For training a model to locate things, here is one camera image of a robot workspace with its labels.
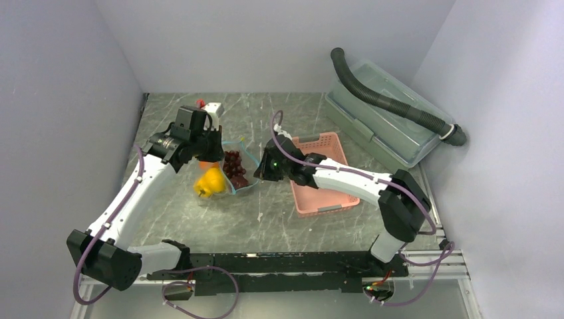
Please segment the orange fruit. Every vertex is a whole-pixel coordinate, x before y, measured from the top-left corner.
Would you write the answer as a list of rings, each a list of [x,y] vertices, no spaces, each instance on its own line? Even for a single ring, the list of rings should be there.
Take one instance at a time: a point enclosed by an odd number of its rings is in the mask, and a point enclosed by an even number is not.
[[[217,163],[216,162],[208,162],[208,161],[199,161],[198,162],[198,167],[202,170],[207,170],[213,167],[216,167]]]

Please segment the dark purple grape bunch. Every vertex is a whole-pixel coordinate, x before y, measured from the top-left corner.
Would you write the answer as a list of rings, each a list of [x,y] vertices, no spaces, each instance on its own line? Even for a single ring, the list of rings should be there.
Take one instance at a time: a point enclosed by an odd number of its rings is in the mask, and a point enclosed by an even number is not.
[[[224,151],[223,172],[227,178],[234,175],[245,175],[246,169],[243,167],[242,154],[240,151]]]

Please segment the yellow bell pepper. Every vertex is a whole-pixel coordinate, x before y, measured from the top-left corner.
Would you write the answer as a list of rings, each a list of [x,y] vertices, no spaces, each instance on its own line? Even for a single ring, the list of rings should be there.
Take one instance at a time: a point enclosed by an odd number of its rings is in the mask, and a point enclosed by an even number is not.
[[[202,198],[227,193],[227,184],[223,171],[218,167],[204,169],[194,183],[193,189],[196,195]]]

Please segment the clear zip top bag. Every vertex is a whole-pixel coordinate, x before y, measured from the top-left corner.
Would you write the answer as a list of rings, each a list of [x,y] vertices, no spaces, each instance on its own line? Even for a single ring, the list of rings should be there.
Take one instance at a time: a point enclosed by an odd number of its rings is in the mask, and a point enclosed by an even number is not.
[[[198,163],[200,172],[193,190],[200,200],[240,195],[258,183],[253,170],[258,168],[259,161],[245,147],[244,139],[223,141],[221,146],[221,161]]]

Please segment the dark red round fruit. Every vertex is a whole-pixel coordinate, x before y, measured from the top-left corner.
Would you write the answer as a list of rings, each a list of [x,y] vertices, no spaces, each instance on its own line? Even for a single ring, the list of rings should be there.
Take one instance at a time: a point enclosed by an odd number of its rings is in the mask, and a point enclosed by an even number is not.
[[[250,182],[243,175],[234,175],[229,180],[235,190],[250,186]]]

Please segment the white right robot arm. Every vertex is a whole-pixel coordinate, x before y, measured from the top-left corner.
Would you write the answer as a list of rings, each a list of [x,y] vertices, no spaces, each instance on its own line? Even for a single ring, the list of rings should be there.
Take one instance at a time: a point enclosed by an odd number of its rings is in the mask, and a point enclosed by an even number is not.
[[[384,230],[376,236],[366,258],[367,269],[375,276],[391,269],[398,251],[421,233],[432,208],[429,198],[406,170],[389,174],[353,168],[323,154],[306,154],[279,134],[264,147],[253,176],[265,181],[289,178],[299,186],[338,191],[376,205]]]

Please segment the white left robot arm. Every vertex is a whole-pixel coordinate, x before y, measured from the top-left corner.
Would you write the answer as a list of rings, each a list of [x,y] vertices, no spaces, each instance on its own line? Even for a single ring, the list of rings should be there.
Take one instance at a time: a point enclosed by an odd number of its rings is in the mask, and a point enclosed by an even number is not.
[[[190,250],[171,240],[157,245],[132,246],[141,220],[160,190],[191,160],[223,159],[218,102],[181,106],[163,132],[150,136],[138,148],[138,163],[126,183],[100,217],[85,231],[74,230],[67,247],[76,265],[73,290],[82,275],[119,291],[138,276],[165,270],[181,279],[191,270]]]

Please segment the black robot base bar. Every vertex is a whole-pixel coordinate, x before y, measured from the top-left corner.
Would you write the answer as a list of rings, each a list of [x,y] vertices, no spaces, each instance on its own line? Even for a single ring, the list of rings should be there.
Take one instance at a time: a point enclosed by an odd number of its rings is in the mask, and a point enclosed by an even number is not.
[[[361,293],[371,280],[408,276],[403,260],[376,260],[368,251],[305,253],[192,253],[174,270],[148,274],[151,281],[195,282],[196,296],[240,292],[339,290]]]

